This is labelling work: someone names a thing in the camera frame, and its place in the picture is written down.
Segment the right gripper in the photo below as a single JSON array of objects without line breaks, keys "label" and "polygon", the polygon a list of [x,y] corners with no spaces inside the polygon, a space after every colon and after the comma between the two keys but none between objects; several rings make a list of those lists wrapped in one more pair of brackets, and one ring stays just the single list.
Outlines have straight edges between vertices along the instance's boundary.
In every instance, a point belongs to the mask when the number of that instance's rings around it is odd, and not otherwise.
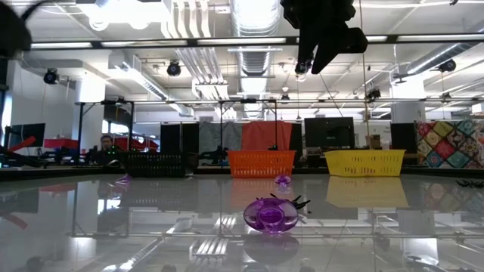
[{"label": "right gripper", "polygon": [[339,53],[363,53],[368,40],[347,22],[356,14],[353,0],[281,0],[283,16],[299,30],[298,64],[314,58],[311,73],[319,74]]}]

